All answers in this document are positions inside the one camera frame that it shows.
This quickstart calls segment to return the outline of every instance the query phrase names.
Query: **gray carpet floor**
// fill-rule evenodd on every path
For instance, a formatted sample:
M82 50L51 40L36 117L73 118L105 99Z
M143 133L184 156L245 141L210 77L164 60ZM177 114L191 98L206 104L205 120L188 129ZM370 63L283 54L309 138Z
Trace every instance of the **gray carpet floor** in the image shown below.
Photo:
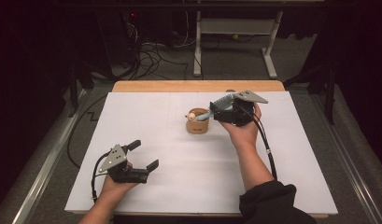
M272 51L272 59L275 64L278 79L287 80L299 74L304 60L310 50L314 37L297 40L293 36L287 39L278 39ZM155 58L164 58L160 61L156 70L140 79L209 79L209 80L263 80L269 79L261 55L261 48L267 44L266 37L255 37L249 42L234 43L230 40L220 40L219 44L215 37L205 36L202 46L203 76L194 77L193 71L193 46L186 48L173 48L158 46L158 56L155 46L146 45L144 51L154 55ZM148 71L147 67L153 61L147 54L143 55L143 67L138 74ZM114 73L123 71L121 66L113 67ZM78 112L93 112L98 118L104 106L104 100L98 101L87 111L88 106L95 103L102 96L112 90L113 83L109 81L97 81L92 91L88 91L85 105ZM301 122L304 125L307 137L318 159L330 190L338 208L339 214L324 219L318 219L318 223L347 224L347 223L382 223L374 220L366 212L368 207L360 200L360 194L356 191L355 183L347 170L347 165L341 159L338 145L347 148L348 156L357 168L357 174L367 186L378 211L382 214L382 166L367 144L362 135L357 121L348 111L346 100L340 89L335 89L335 103L333 109L333 126L327 125L326 119L318 106L319 99L323 96L309 95L305 84L294 84L288 88L293 102L298 110ZM40 168L50 153L50 149L61 136L64 125L71 112L71 105L67 104L63 114L47 133L40 147L24 167L16 184L10 190L5 201L0 207L0 223L12 223L25 196L35 181ZM81 164L85 152L92 138L97 121L91 119L92 114L86 113L79 121L73 132L69 149L71 156L77 164ZM332 127L336 130L340 141L332 137ZM78 174L78 168L74 166L66 155L66 146L57 160L57 165L51 173L41 196L36 200L28 223L77 223L81 215L75 215L64 211L64 207L71 191L72 185ZM186 218L150 218L128 217L126 223L218 223L219 220L188 220Z

